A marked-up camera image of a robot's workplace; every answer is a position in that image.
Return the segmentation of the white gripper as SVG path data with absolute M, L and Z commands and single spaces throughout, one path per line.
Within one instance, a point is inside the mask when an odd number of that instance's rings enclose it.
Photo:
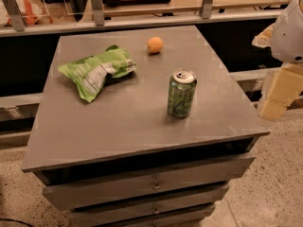
M 259 116 L 276 121 L 303 92 L 303 0 L 292 0 L 278 16 L 274 25 L 267 26 L 255 36 L 252 45 L 270 47 L 272 56 L 283 63 L 266 75 Z

